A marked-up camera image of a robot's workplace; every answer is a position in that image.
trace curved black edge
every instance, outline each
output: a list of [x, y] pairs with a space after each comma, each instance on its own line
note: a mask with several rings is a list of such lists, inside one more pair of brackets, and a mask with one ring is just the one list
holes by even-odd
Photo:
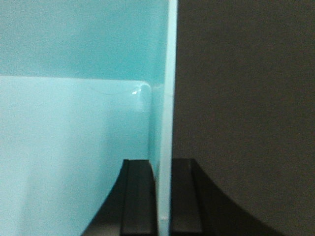
[[129, 161], [124, 160], [115, 185], [82, 236], [120, 236], [128, 169]]
[[244, 211], [190, 161], [205, 236], [284, 236]]
[[155, 182], [148, 160], [124, 160], [116, 183], [82, 236], [156, 236]]

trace dark gray wall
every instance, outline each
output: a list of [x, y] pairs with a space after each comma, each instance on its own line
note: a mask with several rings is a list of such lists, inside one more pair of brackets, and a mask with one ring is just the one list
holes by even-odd
[[179, 0], [174, 157], [246, 211], [315, 234], [315, 1]]

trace pale blue surface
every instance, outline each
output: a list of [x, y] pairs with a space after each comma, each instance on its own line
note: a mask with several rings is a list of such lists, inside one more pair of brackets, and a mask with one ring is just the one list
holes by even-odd
[[0, 235], [80, 235], [124, 158], [150, 160], [168, 235], [176, 15], [176, 0], [0, 0]]
[[0, 77], [0, 235], [80, 235], [148, 158], [150, 103], [139, 81]]

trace gray surface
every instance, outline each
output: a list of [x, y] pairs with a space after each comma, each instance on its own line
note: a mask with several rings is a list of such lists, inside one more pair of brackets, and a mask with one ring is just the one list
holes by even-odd
[[315, 234], [315, 1], [179, 0], [175, 157], [242, 208]]

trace light blue wall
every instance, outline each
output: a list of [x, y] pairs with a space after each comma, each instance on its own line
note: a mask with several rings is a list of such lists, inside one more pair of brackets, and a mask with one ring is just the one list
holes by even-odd
[[166, 0], [0, 0], [0, 74], [164, 79]]

